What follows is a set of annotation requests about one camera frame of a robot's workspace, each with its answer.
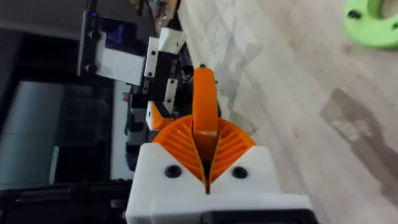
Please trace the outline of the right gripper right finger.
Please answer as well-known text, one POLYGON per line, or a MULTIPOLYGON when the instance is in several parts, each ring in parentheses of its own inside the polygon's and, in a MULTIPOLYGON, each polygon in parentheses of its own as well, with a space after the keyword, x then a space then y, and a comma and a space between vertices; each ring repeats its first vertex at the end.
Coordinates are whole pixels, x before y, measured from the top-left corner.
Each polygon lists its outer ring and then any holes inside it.
POLYGON ((204 68, 204 184, 206 194, 280 190, 269 151, 220 118, 214 73, 204 68))

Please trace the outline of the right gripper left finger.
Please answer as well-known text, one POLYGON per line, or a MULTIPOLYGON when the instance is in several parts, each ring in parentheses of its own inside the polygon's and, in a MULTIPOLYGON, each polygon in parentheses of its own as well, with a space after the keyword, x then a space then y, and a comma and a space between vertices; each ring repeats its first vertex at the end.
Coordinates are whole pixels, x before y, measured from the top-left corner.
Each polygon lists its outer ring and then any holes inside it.
POLYGON ((126 223, 205 223, 204 68, 194 71, 192 113, 141 146, 126 223))

